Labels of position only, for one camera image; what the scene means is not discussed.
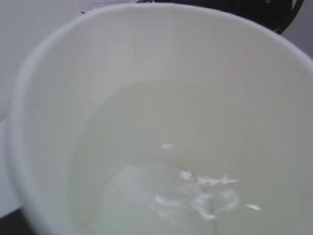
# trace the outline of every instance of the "liquid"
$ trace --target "liquid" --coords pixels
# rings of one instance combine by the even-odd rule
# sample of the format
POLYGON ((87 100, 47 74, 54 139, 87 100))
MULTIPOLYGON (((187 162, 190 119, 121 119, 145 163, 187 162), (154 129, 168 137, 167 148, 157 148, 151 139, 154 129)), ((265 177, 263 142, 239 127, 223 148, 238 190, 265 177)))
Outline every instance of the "liquid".
POLYGON ((79 234, 299 234, 306 224, 256 119, 248 102, 202 86, 119 91, 72 156, 68 203, 79 234))

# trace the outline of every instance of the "table surface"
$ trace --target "table surface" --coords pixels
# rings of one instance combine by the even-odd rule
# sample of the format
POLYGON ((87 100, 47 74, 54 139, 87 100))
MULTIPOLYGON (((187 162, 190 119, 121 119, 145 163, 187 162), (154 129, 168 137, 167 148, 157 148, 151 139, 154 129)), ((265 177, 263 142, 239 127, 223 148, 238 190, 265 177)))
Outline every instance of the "table surface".
MULTIPOLYGON (((0 1, 0 120, 6 118, 12 93, 14 77, 25 56, 44 37, 59 26, 80 15, 79 0, 2 0, 0 1)), ((313 0, 304 3, 283 36, 296 44, 313 58, 313 0)), ((16 210, 20 204, 14 194, 4 161, 3 128, 0 122, 0 217, 16 210)), ((0 220, 0 234, 14 233, 10 221, 23 227, 24 220, 19 211, 0 220)))

